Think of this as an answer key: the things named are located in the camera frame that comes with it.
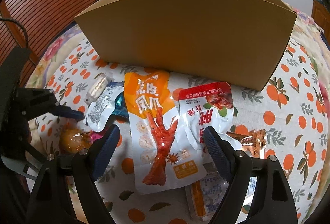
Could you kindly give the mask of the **pink braised egg packet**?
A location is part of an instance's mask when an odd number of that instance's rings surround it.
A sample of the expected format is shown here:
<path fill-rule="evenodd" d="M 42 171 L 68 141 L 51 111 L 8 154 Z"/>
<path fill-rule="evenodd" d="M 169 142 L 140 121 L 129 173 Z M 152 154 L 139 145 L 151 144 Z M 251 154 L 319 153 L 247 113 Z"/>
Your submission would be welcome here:
<path fill-rule="evenodd" d="M 85 132 L 77 128 L 65 128 L 59 135 L 59 150 L 62 155 L 74 155 L 80 150 L 89 149 L 91 145 L 104 135 L 90 131 Z"/>

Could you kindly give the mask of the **blue white snack pouch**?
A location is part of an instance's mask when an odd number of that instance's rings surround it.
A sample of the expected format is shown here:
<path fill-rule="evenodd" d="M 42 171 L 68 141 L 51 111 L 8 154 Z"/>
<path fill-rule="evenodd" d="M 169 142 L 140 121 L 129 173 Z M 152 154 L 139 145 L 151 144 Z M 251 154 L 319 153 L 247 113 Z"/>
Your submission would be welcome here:
<path fill-rule="evenodd" d="M 107 86 L 87 111 L 87 124 L 94 132 L 101 132 L 115 109 L 115 98 L 124 91 L 122 85 Z"/>

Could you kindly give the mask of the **small clear cracker packet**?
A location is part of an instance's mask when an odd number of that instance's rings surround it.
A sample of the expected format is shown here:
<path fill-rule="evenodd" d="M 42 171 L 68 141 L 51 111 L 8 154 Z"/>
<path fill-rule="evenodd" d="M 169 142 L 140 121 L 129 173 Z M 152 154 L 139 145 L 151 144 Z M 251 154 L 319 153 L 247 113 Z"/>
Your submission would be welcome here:
<path fill-rule="evenodd" d="M 90 105 L 92 102 L 95 102 L 105 90 L 110 81 L 111 79 L 105 74 L 101 74 L 99 77 L 97 77 L 95 82 L 86 93 L 86 97 L 84 99 L 85 103 Z"/>

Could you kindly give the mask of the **blue foil candy wrapper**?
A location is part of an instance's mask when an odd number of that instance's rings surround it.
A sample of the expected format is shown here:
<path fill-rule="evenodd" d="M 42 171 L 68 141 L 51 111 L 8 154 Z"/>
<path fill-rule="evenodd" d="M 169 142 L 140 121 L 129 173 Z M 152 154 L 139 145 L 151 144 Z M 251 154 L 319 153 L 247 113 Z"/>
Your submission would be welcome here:
<path fill-rule="evenodd" d="M 126 119 L 129 118 L 123 91 L 115 98 L 115 109 L 112 113 L 115 116 L 120 116 Z"/>

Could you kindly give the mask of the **brown foil candy packet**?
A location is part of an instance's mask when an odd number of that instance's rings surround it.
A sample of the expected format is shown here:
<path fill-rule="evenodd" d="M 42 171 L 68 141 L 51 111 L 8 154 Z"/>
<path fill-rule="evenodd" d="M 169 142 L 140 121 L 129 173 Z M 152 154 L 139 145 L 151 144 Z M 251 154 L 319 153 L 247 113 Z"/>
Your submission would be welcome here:
<path fill-rule="evenodd" d="M 266 150 L 266 131 L 264 129 L 250 131 L 247 135 L 226 133 L 233 139 L 236 139 L 242 145 L 243 151 L 250 154 L 253 158 L 264 159 Z"/>

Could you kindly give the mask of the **white duck neck packet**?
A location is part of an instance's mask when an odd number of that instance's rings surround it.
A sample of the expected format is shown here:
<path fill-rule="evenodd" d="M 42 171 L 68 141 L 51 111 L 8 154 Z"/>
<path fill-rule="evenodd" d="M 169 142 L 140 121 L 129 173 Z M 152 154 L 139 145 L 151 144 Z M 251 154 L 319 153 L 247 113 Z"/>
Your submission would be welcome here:
<path fill-rule="evenodd" d="M 229 183 L 218 172 L 185 187 L 187 204 L 194 221 L 209 221 L 224 198 Z"/>

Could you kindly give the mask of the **orange chicken feet packet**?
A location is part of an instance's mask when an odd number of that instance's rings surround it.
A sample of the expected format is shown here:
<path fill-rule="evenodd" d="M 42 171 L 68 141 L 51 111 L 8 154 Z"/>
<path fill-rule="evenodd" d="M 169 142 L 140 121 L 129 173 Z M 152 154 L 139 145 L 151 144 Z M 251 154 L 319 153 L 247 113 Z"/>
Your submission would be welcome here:
<path fill-rule="evenodd" d="M 168 89 L 169 78 L 166 71 L 125 75 L 135 187 L 140 194 L 185 187 L 206 175 Z"/>

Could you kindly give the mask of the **red white snack pouch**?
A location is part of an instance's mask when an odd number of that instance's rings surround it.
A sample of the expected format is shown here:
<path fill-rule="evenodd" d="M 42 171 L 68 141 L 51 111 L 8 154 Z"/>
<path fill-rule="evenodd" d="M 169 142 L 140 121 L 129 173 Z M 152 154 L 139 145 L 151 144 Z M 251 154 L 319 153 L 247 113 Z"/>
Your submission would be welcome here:
<path fill-rule="evenodd" d="M 213 127 L 217 133 L 228 131 L 234 117 L 232 91 L 228 83 L 213 82 L 183 89 L 178 101 L 180 116 L 187 125 L 187 138 L 194 149 L 204 149 L 206 127 Z"/>

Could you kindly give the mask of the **brown cardboard box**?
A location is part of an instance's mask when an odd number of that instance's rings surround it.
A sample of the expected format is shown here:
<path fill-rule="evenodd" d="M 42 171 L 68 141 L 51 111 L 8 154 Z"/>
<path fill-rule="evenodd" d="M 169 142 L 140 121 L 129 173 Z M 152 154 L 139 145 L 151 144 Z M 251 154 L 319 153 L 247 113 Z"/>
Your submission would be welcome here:
<path fill-rule="evenodd" d="M 105 61 L 262 90 L 296 13 L 281 0 L 99 0 L 75 21 Z"/>

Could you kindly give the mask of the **wooden sideboard cabinet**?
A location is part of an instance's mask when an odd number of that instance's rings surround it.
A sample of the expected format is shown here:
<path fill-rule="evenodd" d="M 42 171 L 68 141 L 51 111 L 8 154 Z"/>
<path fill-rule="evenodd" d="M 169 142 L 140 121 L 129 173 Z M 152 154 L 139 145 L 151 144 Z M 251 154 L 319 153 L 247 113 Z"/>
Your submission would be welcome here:
<path fill-rule="evenodd" d="M 329 12 L 318 0 L 313 0 L 312 18 L 323 29 L 326 39 L 329 40 Z"/>

